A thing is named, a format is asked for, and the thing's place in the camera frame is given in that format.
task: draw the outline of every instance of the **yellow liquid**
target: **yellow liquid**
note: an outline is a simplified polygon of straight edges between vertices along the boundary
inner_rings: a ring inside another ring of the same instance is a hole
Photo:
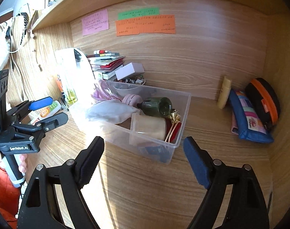
[[[70,106],[77,102],[74,90],[67,90],[67,92],[65,92],[65,101]]]

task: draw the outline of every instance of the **gold ribbon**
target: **gold ribbon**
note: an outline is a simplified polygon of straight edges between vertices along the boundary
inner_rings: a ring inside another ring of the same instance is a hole
[[[179,122],[181,121],[181,116],[179,111],[177,111],[176,109],[173,109],[170,113],[169,116],[167,116],[167,118],[169,118],[171,120],[171,128],[165,138],[165,142],[170,143],[170,138],[172,137],[172,134],[174,133],[177,125],[179,124]]]

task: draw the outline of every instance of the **black pouch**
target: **black pouch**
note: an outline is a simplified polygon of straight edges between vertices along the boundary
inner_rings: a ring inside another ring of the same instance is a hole
[[[281,112],[274,89],[265,79],[259,77],[251,80],[245,93],[266,130],[270,132],[277,124]]]

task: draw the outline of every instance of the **blue gripper pad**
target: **blue gripper pad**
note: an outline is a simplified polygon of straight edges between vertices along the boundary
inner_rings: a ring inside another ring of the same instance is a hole
[[[53,103],[52,97],[48,96],[38,101],[32,102],[31,105],[29,105],[29,110],[35,111],[37,109],[50,106],[52,103]]]
[[[185,138],[183,150],[198,183],[203,185],[205,189],[209,189],[212,184],[210,174],[213,159],[207,151],[200,149],[192,137]]]

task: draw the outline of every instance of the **metal screw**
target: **metal screw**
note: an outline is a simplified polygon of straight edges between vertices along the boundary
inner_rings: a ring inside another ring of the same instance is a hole
[[[251,170],[251,169],[252,169],[252,167],[251,167],[249,164],[245,164],[245,165],[244,165],[244,168],[245,168],[246,170]]]
[[[213,163],[214,165],[217,165],[217,166],[222,164],[222,162],[219,159],[214,159]]]
[[[69,160],[66,161],[66,164],[67,165],[72,165],[74,162],[75,162],[74,159],[69,159]]]
[[[39,164],[39,165],[37,165],[37,167],[36,167],[37,170],[42,170],[42,168],[43,168],[43,164]]]

